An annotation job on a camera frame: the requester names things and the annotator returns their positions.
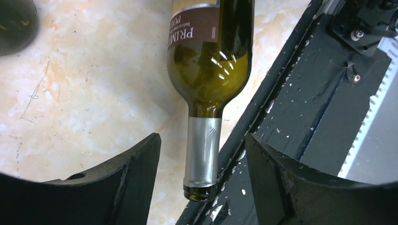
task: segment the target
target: curved black holder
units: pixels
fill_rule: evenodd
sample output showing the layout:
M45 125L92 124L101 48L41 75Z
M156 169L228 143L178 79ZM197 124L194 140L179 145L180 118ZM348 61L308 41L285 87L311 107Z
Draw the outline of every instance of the curved black holder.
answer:
M370 185L322 173L246 136L260 225L398 224L398 182Z
M36 183L0 174L1 224L145 225L160 148L160 136L151 134L67 180Z

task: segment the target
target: green glass bottle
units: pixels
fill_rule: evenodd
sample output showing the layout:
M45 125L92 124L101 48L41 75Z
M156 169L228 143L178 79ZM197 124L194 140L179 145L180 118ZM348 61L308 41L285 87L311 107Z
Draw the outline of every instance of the green glass bottle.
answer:
M184 196L216 195L222 111L246 85L254 0L173 0L168 73L189 108Z
M0 0L0 56L24 49L38 32L32 0Z

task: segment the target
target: white paint speck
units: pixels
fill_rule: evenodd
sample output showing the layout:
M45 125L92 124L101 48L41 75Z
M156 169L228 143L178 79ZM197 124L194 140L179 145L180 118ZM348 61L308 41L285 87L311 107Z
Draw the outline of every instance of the white paint speck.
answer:
M269 104L269 107L265 110L266 113L271 112L271 109L272 109L272 107L274 106L274 102L275 102L275 99L273 99L273 100L271 101L271 103Z
M218 201L218 196L215 197L212 207L214 207L217 204L217 201Z
M226 183L227 183L227 182L224 182L224 184L222 185L221 191L225 190L225 184L226 184Z
M242 160L242 159L243 159L243 157L245 157L245 155L246 155L246 149L243 149L242 153L240 153L240 156L239 156L239 158L237 158L237 161L240 161L240 160Z
M0 131L4 131L7 129L7 126L5 124L0 124Z
M217 208L215 208L215 210L212 211L212 214L210 215L210 218L212 219L213 222L217 218L218 213L220 212L222 207L223 207L223 205L220 205Z

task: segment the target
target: beige marble countertop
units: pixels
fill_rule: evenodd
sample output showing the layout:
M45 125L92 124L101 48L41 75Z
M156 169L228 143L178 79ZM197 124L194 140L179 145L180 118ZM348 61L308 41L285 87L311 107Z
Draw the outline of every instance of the beige marble countertop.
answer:
M0 57L0 171L65 179L157 132L161 158L148 224L175 224L188 202L187 106L166 71L171 1L35 0L36 40ZM224 110L221 146L308 3L256 1L252 73Z

